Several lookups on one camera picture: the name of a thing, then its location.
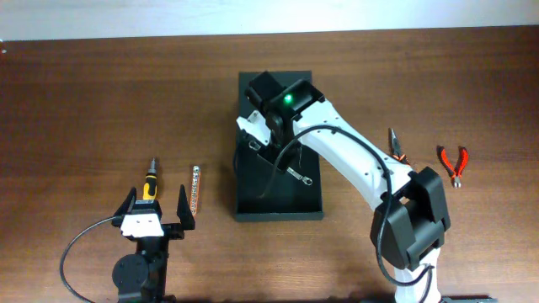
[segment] white robotic arm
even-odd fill
[[[332,130],[309,131],[297,139],[342,173],[375,212],[371,231],[373,243],[376,238],[373,235],[377,235],[382,222],[381,209],[385,207],[382,204],[382,195],[387,194],[387,181],[381,164],[372,154],[375,152],[389,169],[391,194],[396,199],[394,203],[398,202],[396,209],[391,211],[391,220],[387,221],[390,227],[386,225],[384,230],[382,255],[395,266],[395,277],[400,282],[417,279],[424,271],[424,266],[421,265],[435,267],[440,246],[444,241],[443,234],[450,226],[445,194],[439,176],[429,168],[416,173],[409,165],[396,161],[373,146],[346,123],[333,105],[310,83],[300,81],[289,88],[282,88],[275,96],[260,96],[259,92],[276,92],[280,87],[267,72],[261,74],[259,78],[259,82],[255,81],[256,78],[252,81],[252,87],[246,92],[258,110],[247,119],[239,117],[237,119],[239,128],[254,137],[261,146],[271,146],[275,144],[275,140],[277,141],[275,146],[282,148],[291,141],[291,138],[316,125],[339,127],[363,141],[372,151],[367,151],[357,142]],[[289,102],[292,95],[299,99],[297,104]],[[410,203],[406,206],[399,202],[403,197],[410,199]],[[440,200],[440,203],[432,207],[437,203],[433,200]],[[426,274],[417,284],[398,286],[395,294],[396,302],[419,302],[427,288],[428,294],[424,302],[439,302],[441,296],[437,289],[436,269],[431,270],[429,285]]]
[[[237,118],[237,123],[241,130],[247,131],[261,143],[269,144],[270,130],[265,124],[264,117],[258,111],[253,112],[248,119]],[[409,165],[396,161],[372,145],[337,113],[327,99],[324,102],[317,101],[304,109],[302,117],[298,121],[294,121],[293,125],[294,135],[315,125],[333,125],[361,139],[386,161],[387,167],[392,172],[393,194],[410,181],[408,174],[413,169]],[[372,210],[382,203],[381,196],[387,191],[387,182],[382,176],[380,164],[365,148],[345,136],[333,133],[331,130],[309,132],[302,136],[299,142],[312,148],[342,173],[357,188]],[[434,249],[421,260],[421,263],[436,266],[439,254],[440,249]],[[424,302],[437,303],[440,301],[441,295],[436,283],[436,269],[432,270],[430,289]],[[414,271],[407,268],[395,268],[395,277],[399,281],[409,282],[416,279],[422,271],[423,267],[419,267]],[[418,302],[423,296],[426,287],[427,276],[425,275],[416,285],[398,286],[395,300],[397,303]]]

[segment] white plastic part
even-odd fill
[[[398,162],[372,145],[343,120],[328,100],[317,101],[302,111],[302,117],[294,121],[294,135],[314,125],[338,126],[370,146],[392,172],[392,194],[410,180],[410,166]],[[383,171],[378,161],[363,146],[340,133],[332,133],[331,130],[312,131],[302,136],[299,142],[311,147],[342,173],[357,188],[372,210],[382,203],[381,195],[387,191],[386,179],[382,177]]]
[[[432,280],[430,281],[429,293],[424,303],[438,303],[441,300],[441,294],[438,291],[438,282],[436,277],[436,263],[438,262],[438,256],[440,256],[440,249],[436,248],[429,252],[421,260],[422,264],[430,264],[435,268],[432,269]],[[419,266],[414,271],[409,269],[395,268],[395,279],[402,282],[409,282],[417,277],[423,271],[424,266]],[[398,286],[395,292],[395,301],[397,303],[417,303],[423,296],[425,287],[427,286],[428,274],[426,274],[416,285],[402,287]]]
[[[121,222],[121,234],[124,237],[162,237],[161,222],[157,214],[125,215]]]
[[[247,119],[237,117],[236,123],[240,130],[247,131],[262,145],[267,146],[270,143],[271,131],[266,126],[266,119],[258,110],[254,110]]]

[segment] robotic arm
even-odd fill
[[[382,238],[382,256],[395,267],[398,281],[409,282],[419,277],[424,268],[435,267],[444,243],[444,234],[451,221],[441,178],[426,167],[420,173],[402,164],[373,146],[337,113],[333,105],[311,83],[300,80],[282,87],[268,72],[258,75],[246,90],[250,103],[257,109],[237,124],[262,148],[260,157],[278,170],[285,171],[300,152],[301,145],[313,149],[342,173],[361,193],[375,212],[371,240],[376,245],[382,222],[386,220]],[[337,131],[310,129],[317,125],[337,127],[370,147],[370,151]],[[281,161],[275,163],[284,147],[292,144]],[[392,184],[392,209],[384,218],[388,200],[387,174],[377,160],[384,161]],[[432,269],[430,284],[425,275],[411,286],[398,286],[397,303],[439,302],[436,272]]]

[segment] wire cutter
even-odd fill
[[[410,165],[408,158],[401,150],[401,145],[398,143],[397,135],[392,128],[389,129],[389,149],[391,151],[391,156],[394,157],[397,161],[402,164]]]
[[[446,149],[443,146],[438,146],[436,148],[436,151],[438,153],[438,158],[440,159],[441,164],[444,166],[447,173],[449,173],[449,177],[451,177],[451,183],[453,184],[453,187],[455,189],[459,189],[462,185],[462,171],[464,171],[466,164],[468,164],[468,150],[466,149],[466,147],[463,146],[458,147],[458,161],[456,162],[455,168],[453,168],[453,166],[449,162],[449,159],[447,159]]]

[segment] white wall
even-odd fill
[[[0,39],[539,24],[539,0],[0,0]]]

